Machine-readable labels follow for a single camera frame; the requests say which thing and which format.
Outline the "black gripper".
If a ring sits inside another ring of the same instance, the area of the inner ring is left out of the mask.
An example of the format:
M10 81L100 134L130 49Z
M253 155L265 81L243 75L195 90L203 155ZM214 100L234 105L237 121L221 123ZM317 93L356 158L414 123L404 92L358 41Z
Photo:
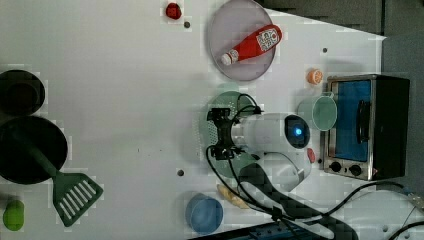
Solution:
M231 160L241 153L232 140L233 122L229 120L229 108L212 108L207 113L207 120L214 121L217 128L218 141L210 147L210 156L216 160Z

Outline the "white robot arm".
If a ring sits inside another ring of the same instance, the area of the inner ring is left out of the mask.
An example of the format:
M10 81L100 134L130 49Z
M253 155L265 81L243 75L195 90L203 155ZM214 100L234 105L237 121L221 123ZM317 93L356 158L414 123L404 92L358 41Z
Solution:
M246 106L236 113L212 108L206 121L215 126L217 136L205 150L207 162L219 179L223 174L217 166L229 169L237 197L275 222L325 227L331 233L328 240L359 240L348 224L288 195L312 170L306 153L310 130L304 119L286 113L261 114L257 107Z

